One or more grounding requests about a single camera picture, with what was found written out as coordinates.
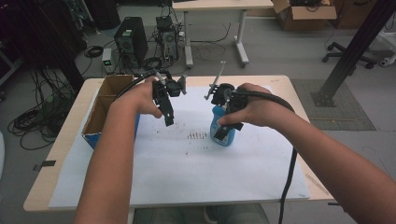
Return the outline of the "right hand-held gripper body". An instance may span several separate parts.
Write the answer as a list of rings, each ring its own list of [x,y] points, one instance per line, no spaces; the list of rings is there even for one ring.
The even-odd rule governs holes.
[[[211,103],[213,105],[223,106],[225,108],[225,113],[231,114],[244,109],[248,104],[248,98],[244,95],[239,95],[232,84],[218,84],[219,77],[226,63],[226,61],[220,62],[221,67],[219,73],[215,76],[213,83],[209,85],[209,91],[204,98],[208,100],[209,96],[213,95]]]

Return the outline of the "blue plastic bottle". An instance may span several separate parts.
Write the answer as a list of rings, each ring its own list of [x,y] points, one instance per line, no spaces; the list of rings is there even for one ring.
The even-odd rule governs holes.
[[[230,126],[227,126],[229,129],[228,135],[222,141],[215,139],[213,137],[213,135],[215,133],[215,128],[221,126],[221,125],[218,125],[218,120],[225,115],[225,109],[221,106],[215,105],[212,108],[212,113],[213,113],[213,119],[212,119],[211,125],[210,125],[210,136],[211,136],[212,140],[214,142],[216,142],[217,144],[219,144],[223,147],[228,147],[234,140],[235,129],[230,130],[229,129]]]

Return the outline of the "person's left hand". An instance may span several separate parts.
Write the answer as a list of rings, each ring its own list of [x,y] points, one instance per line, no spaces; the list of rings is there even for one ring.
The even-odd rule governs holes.
[[[146,79],[143,83],[132,87],[117,99],[113,105],[119,111],[125,112],[127,116],[135,117],[137,114],[152,115],[159,119],[163,114],[153,102],[152,84],[154,77]]]

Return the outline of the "person's right hand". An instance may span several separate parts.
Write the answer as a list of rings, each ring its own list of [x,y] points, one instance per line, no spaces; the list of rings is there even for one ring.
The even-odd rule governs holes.
[[[247,106],[218,120],[219,125],[247,122],[277,131],[291,129],[304,120],[286,107],[260,97],[249,97]]]

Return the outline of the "white paper sheet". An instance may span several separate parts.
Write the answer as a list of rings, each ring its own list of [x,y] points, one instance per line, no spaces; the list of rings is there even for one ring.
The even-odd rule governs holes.
[[[205,87],[173,99],[175,122],[143,115],[134,142],[134,207],[309,198],[292,146],[277,131],[247,124],[228,147],[215,143]]]

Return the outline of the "open-sided computer tower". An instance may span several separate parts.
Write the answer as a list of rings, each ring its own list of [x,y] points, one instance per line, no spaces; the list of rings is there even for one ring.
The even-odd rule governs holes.
[[[177,30],[170,16],[156,18],[159,41],[162,47],[163,58],[172,63],[178,59]]]

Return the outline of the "black computer tower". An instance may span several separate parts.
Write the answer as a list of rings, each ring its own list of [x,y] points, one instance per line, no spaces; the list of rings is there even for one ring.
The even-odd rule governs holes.
[[[114,35],[121,60],[130,68],[141,68],[148,52],[143,20],[141,17],[126,17]]]

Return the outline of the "small power supply unit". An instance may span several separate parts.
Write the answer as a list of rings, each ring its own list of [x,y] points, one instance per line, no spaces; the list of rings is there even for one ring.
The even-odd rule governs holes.
[[[113,58],[112,49],[105,48],[102,54],[102,65],[108,74],[113,73],[116,63]]]

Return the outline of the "cardboard box with blue sides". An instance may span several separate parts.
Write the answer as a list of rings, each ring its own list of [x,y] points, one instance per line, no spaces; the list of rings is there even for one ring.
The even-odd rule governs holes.
[[[95,149],[106,121],[107,111],[115,100],[116,95],[134,80],[130,75],[117,75],[106,77],[96,96],[87,121],[82,129],[82,136],[92,149]]]

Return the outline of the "white desk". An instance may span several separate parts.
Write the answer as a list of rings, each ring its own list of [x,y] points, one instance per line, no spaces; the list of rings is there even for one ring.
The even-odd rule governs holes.
[[[185,64],[188,69],[193,67],[193,57],[191,51],[191,39],[189,35],[189,16],[197,11],[203,11],[209,17],[216,18],[222,14],[229,16],[233,12],[238,16],[239,22],[237,36],[234,43],[241,59],[241,66],[249,64],[249,59],[242,43],[245,29],[246,17],[250,9],[267,9],[274,6],[272,0],[172,0],[174,11],[183,12],[184,32],[185,32]]]

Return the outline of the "grey floor mat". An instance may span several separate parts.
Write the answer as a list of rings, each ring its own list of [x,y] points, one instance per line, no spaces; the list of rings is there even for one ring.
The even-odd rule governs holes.
[[[312,93],[319,91],[323,79],[293,79],[291,81],[309,121],[326,131],[375,131],[359,102],[347,84],[342,84],[332,98],[332,106],[317,106]]]

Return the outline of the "open brown cardboard box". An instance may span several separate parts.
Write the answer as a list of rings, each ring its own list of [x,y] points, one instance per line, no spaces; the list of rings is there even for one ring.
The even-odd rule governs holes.
[[[319,31],[337,18],[330,0],[272,0],[276,21],[284,31]]]

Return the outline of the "black office chair base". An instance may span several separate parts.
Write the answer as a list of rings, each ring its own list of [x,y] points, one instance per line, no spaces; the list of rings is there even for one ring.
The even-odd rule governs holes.
[[[346,48],[336,42],[332,42],[329,46],[326,47],[326,50],[328,51],[328,53],[322,59],[324,63],[329,61],[330,58],[343,56],[344,52],[346,51]],[[359,60],[365,63],[366,69],[373,69],[374,66],[376,65],[375,60],[370,59],[366,56],[360,56]]]

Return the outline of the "black metal stand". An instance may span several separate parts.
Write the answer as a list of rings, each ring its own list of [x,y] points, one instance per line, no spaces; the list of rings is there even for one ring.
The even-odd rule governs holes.
[[[394,12],[396,12],[396,0],[377,0],[322,87],[317,92],[311,92],[315,106],[335,106],[332,98],[346,78],[353,74],[359,58],[372,44]]]

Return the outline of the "black tape strip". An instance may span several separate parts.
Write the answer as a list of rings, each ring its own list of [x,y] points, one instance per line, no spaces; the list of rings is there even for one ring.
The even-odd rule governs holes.
[[[42,161],[39,164],[35,164],[33,171],[40,171],[43,167],[51,167],[54,166],[56,161]]]

